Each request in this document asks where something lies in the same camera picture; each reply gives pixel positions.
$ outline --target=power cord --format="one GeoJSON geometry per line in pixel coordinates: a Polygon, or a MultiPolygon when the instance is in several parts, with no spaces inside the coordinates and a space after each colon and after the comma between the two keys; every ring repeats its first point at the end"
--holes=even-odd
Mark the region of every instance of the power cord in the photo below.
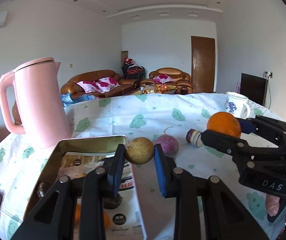
{"type": "MultiPolygon", "coordinates": [[[[265,77],[266,77],[268,73],[267,73],[266,71],[264,71],[264,72],[263,72],[263,78],[264,78],[264,74],[265,74],[265,77]]],[[[271,100],[271,91],[270,91],[270,86],[269,86],[269,78],[270,78],[270,77],[271,77],[271,75],[268,76],[268,78],[267,78],[267,79],[268,79],[269,95],[270,95],[270,105],[269,105],[268,109],[270,109],[270,107],[271,107],[271,101],[272,101],[272,100],[271,100]]]]}

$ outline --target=black circular label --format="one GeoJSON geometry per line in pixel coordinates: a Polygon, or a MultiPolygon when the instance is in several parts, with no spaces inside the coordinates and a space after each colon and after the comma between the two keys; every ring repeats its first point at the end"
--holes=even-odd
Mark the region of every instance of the black circular label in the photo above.
{"type": "Polygon", "coordinates": [[[118,226],[123,225],[125,222],[126,222],[126,216],[123,214],[116,214],[113,217],[113,223],[118,225],[118,226]]]}
{"type": "Polygon", "coordinates": [[[82,161],[81,161],[80,159],[76,159],[76,160],[74,161],[74,166],[80,166],[81,163],[82,163],[82,161]]]}

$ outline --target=floral pillow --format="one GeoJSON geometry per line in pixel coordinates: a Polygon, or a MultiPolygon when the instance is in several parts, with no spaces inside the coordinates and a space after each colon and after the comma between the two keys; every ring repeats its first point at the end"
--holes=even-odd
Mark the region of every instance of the floral pillow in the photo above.
{"type": "Polygon", "coordinates": [[[173,82],[174,81],[174,79],[172,79],[171,77],[169,77],[168,75],[165,75],[165,74],[159,75],[159,76],[153,78],[153,80],[157,84],[159,84],[159,83],[164,84],[166,82],[173,82]]]}
{"type": "Polygon", "coordinates": [[[108,83],[113,86],[113,88],[120,86],[120,84],[112,77],[101,78],[99,79],[101,82],[108,83]]]}
{"type": "Polygon", "coordinates": [[[80,81],[77,84],[84,89],[85,93],[100,92],[99,87],[94,82],[80,81]]]}
{"type": "Polygon", "coordinates": [[[98,81],[95,84],[98,86],[99,92],[101,93],[109,92],[114,88],[113,85],[103,82],[103,81],[98,81]]]}

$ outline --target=black tv screen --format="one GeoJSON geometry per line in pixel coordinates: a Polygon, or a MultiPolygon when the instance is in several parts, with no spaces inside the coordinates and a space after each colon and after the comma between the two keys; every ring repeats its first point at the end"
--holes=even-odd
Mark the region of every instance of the black tv screen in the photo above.
{"type": "Polygon", "coordinates": [[[265,78],[241,74],[240,94],[262,106],[265,104],[268,80],[265,78]]]}

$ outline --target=kettle lid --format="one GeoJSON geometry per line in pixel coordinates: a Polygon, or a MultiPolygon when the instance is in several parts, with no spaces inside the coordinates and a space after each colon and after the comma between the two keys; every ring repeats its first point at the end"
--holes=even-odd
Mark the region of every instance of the kettle lid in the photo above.
{"type": "Polygon", "coordinates": [[[13,70],[13,73],[15,73],[16,71],[18,71],[18,70],[20,70],[22,68],[25,68],[25,67],[37,64],[37,63],[45,62],[45,61],[54,61],[54,58],[52,58],[52,57],[43,57],[43,58],[38,58],[38,59],[31,60],[29,62],[26,62],[26,63],[22,64],[22,65],[19,65],[16,69],[13,70]]]}

